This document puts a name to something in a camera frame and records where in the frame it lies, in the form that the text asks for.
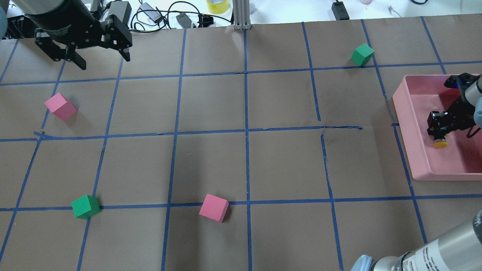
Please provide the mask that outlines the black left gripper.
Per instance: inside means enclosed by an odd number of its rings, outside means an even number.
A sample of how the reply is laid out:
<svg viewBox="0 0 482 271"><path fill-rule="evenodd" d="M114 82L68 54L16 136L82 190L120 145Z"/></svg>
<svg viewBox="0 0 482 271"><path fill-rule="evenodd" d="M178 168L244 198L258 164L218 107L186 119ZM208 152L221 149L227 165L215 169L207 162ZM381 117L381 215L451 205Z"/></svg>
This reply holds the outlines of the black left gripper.
<svg viewBox="0 0 482 271"><path fill-rule="evenodd" d="M52 10L34 14L34 22L54 41L65 45L58 48L59 57L81 70L86 70L87 64L76 52L77 48L110 48L118 51L125 61L131 61L133 40L127 26L130 3L114 0L106 8L98 6L97 9L100 14L95 16L81 0L62 0Z"/></svg>

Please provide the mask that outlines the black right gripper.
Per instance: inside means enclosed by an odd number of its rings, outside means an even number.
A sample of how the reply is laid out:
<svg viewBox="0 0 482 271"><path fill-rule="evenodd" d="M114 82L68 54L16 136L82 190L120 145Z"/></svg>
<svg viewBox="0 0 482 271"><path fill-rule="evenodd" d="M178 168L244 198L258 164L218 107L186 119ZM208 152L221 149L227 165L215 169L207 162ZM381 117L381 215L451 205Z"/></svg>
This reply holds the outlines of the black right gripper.
<svg viewBox="0 0 482 271"><path fill-rule="evenodd" d="M451 75L444 87L458 89L459 97L442 113L429 113L427 134L434 140L445 140L453 131L468 130L467 138L472 138L480 131L480 75Z"/></svg>

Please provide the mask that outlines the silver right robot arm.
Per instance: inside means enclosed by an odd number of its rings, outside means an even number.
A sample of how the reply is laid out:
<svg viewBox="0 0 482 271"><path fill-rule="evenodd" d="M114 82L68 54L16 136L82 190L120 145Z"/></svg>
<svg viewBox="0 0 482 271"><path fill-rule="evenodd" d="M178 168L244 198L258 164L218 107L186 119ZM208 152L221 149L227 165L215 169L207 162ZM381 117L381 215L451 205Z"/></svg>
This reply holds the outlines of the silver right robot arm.
<svg viewBox="0 0 482 271"><path fill-rule="evenodd" d="M481 75L407 75L393 102L414 180L481 180ZM352 270L480 271L481 212L399 257L364 254Z"/></svg>

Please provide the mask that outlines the green cube near left arm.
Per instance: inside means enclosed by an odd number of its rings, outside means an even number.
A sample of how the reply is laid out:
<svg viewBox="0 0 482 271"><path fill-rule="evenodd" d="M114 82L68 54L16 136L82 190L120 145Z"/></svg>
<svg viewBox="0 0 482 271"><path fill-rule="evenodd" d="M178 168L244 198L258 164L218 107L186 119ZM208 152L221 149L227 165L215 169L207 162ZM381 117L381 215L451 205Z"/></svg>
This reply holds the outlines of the green cube near left arm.
<svg viewBox="0 0 482 271"><path fill-rule="evenodd" d="M101 212L101 208L96 197L84 195L71 202L71 207L75 218L88 219Z"/></svg>

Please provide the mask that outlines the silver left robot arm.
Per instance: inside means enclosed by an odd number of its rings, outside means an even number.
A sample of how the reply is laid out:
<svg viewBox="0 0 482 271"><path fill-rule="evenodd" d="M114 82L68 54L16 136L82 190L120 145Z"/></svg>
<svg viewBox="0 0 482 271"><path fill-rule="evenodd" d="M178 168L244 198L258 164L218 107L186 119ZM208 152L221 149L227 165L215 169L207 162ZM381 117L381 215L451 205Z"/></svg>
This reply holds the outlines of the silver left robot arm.
<svg viewBox="0 0 482 271"><path fill-rule="evenodd" d="M91 7L81 0L16 0L14 4L38 27L35 44L53 61L65 60L86 69L86 60L78 49L113 49L129 62L133 45L128 20L128 1L113 0L104 8L100 0Z"/></svg>

